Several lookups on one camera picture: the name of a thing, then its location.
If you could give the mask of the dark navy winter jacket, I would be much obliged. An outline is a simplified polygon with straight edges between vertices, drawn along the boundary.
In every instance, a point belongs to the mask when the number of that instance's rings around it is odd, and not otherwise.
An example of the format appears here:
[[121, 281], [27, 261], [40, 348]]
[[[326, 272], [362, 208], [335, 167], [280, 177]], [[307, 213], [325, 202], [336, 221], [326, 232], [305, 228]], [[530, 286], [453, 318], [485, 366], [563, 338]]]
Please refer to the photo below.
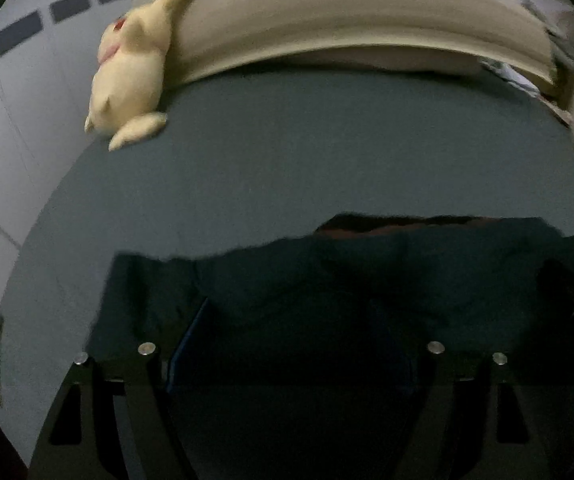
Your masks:
[[113, 259], [87, 350], [167, 363], [165, 478], [419, 479], [416, 348], [574, 344], [574, 235], [538, 218]]

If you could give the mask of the grey bed sheet mattress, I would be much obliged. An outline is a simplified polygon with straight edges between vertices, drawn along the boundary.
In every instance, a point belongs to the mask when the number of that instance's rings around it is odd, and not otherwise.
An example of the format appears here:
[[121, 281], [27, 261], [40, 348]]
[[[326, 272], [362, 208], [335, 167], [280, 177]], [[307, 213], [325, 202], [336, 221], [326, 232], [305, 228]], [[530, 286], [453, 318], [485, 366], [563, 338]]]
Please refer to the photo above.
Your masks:
[[200, 257], [341, 212], [540, 217], [574, 234], [574, 144], [490, 73], [238, 72], [171, 96], [151, 141], [86, 148], [40, 212], [0, 313], [0, 426], [29, 460], [112, 257]]

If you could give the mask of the yellow Pikachu plush toy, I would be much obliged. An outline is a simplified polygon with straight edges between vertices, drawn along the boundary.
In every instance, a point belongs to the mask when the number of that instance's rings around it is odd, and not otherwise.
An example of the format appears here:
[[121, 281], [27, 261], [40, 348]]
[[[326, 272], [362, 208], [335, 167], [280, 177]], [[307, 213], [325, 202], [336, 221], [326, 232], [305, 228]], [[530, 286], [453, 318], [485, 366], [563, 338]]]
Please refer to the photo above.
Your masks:
[[165, 128], [158, 110], [175, 20], [191, 0], [153, 0], [106, 27], [97, 50], [84, 131], [108, 139], [115, 152]]

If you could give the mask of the white crumpled cloth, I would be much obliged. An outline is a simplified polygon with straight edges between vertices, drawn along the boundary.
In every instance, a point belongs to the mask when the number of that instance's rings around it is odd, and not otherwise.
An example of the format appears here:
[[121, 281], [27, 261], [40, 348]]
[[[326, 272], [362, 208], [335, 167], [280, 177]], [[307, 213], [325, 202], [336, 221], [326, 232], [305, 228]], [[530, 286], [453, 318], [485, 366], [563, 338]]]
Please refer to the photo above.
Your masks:
[[542, 94], [539, 88], [527, 77], [519, 74], [511, 65], [491, 60], [491, 58], [479, 58], [479, 63], [485, 70], [493, 73], [510, 86], [528, 94], [528, 96], [534, 99], [541, 98]]

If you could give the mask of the white wardrobe with dark panels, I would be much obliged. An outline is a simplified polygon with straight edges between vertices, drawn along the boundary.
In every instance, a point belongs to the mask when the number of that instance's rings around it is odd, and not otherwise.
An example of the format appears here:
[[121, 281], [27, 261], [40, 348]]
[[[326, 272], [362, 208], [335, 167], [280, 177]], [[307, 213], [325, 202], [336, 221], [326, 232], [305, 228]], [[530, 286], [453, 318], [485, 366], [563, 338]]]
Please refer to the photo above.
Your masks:
[[130, 0], [6, 0], [0, 8], [0, 302], [20, 248], [89, 144], [100, 33]]

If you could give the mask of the beige upholstered headboard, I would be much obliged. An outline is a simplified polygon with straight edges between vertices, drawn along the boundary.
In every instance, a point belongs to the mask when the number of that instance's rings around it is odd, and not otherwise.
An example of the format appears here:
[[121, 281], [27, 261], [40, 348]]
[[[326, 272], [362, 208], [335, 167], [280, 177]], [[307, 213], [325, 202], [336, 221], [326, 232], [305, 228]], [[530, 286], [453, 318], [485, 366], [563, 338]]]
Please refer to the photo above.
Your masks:
[[191, 0], [175, 27], [170, 87], [270, 58], [412, 47], [493, 58], [550, 82], [542, 22], [516, 0]]

